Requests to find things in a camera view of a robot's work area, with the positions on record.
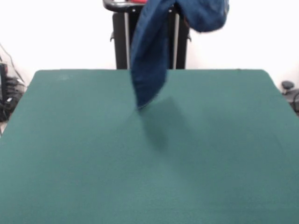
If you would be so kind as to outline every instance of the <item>green felt surface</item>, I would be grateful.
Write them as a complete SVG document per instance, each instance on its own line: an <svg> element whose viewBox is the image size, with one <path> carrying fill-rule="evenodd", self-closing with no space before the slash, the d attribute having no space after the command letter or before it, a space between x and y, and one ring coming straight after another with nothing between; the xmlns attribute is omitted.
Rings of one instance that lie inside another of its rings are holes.
<svg viewBox="0 0 299 224"><path fill-rule="evenodd" d="M0 139L0 224L298 224L299 120L259 70L40 71Z"/></svg>

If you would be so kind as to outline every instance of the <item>white background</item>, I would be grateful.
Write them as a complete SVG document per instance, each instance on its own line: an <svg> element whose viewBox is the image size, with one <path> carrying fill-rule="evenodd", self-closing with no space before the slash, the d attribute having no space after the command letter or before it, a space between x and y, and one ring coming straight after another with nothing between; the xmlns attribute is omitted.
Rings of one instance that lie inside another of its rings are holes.
<svg viewBox="0 0 299 224"><path fill-rule="evenodd" d="M264 69L278 87L299 85L298 9L297 0L230 0L224 29L191 33L186 68ZM0 0L0 25L27 83L40 69L115 68L112 13L102 0Z"/></svg>

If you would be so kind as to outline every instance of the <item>denim fabric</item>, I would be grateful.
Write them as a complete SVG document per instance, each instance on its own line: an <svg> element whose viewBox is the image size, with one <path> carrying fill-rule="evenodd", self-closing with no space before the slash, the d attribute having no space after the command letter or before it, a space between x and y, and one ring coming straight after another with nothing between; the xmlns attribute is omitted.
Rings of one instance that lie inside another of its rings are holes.
<svg viewBox="0 0 299 224"><path fill-rule="evenodd" d="M171 6L179 7L191 28L210 32L226 22L228 0L148 0L143 7L131 45L131 77L137 107L146 106L166 81L169 64L167 15Z"/></svg>

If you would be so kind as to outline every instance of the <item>black machine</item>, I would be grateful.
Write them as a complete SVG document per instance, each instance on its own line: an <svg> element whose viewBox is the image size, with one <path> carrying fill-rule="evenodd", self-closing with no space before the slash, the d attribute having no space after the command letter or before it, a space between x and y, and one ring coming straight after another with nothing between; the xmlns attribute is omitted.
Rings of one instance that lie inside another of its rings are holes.
<svg viewBox="0 0 299 224"><path fill-rule="evenodd" d="M290 81L284 81L281 85L284 89L283 96L299 115L299 89L294 89L295 85Z"/></svg>
<svg viewBox="0 0 299 224"><path fill-rule="evenodd" d="M24 94L23 85L20 81L15 77L9 77L7 73L7 64L0 62L0 122L9 120Z"/></svg>
<svg viewBox="0 0 299 224"><path fill-rule="evenodd" d="M106 9L114 12L111 40L114 39L116 68L129 69L130 45L144 4L114 0L103 0L103 4ZM190 39L189 28L175 8L169 9L168 34L169 69L185 69L187 39Z"/></svg>

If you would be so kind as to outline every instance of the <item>black cable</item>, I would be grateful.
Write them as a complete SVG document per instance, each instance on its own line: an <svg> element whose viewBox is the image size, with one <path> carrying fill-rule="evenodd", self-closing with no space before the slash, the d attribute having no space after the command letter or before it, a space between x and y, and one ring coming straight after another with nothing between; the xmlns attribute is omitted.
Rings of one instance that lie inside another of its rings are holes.
<svg viewBox="0 0 299 224"><path fill-rule="evenodd" d="M13 69L14 69L14 71L16 72L16 74L18 75L18 77L20 78L20 80L22 80L22 82L25 83L24 80L23 80L23 78L22 78L22 76L19 74L19 72L18 72L17 69L15 68L15 66L14 66L14 61L13 61L13 58L11 57L11 55L5 50L5 48L2 46L1 43L0 43L0 47L1 47L2 50L5 52L5 54L7 54L7 56L10 58L11 65L13 66Z"/></svg>

